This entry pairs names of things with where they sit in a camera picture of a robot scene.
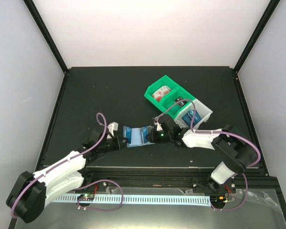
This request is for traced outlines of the blue credit card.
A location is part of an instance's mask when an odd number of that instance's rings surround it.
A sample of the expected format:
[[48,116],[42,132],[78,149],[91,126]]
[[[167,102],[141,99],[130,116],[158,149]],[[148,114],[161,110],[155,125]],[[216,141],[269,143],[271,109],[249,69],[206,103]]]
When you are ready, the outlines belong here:
[[132,128],[130,128],[128,126],[124,126],[123,127],[123,137],[127,138],[130,141],[132,138]]

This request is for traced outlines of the blue leather card holder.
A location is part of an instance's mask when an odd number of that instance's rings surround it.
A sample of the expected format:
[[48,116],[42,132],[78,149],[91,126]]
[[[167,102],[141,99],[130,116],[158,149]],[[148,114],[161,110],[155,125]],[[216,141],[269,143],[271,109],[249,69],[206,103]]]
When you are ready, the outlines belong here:
[[132,138],[129,141],[127,139],[127,147],[139,147],[139,146],[145,146],[145,145],[152,145],[147,136],[150,134],[150,132],[153,130],[153,127],[150,126],[144,126],[141,128],[132,128]]

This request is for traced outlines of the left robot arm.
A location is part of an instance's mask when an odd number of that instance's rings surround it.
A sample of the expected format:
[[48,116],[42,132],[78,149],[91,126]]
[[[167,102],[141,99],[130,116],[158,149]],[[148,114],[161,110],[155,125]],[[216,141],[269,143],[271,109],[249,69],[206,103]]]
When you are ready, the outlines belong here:
[[56,163],[33,173],[21,173],[6,200],[11,216],[30,223],[61,195],[90,189],[93,179],[85,171],[88,163],[98,159],[100,154],[122,149],[128,142],[112,125],[96,128],[78,149]]

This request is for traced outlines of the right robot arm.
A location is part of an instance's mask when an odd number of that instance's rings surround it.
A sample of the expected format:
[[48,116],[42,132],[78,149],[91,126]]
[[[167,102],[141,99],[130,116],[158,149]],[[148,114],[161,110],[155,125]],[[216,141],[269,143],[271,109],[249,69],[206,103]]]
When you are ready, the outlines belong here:
[[211,173],[207,186],[210,191],[219,192],[228,179],[244,173],[246,168],[256,165],[261,159],[259,149],[251,141],[235,134],[235,130],[232,125],[216,130],[181,128],[165,114],[155,119],[154,127],[144,138],[156,144],[172,142],[179,147],[214,150],[220,155],[221,162]]

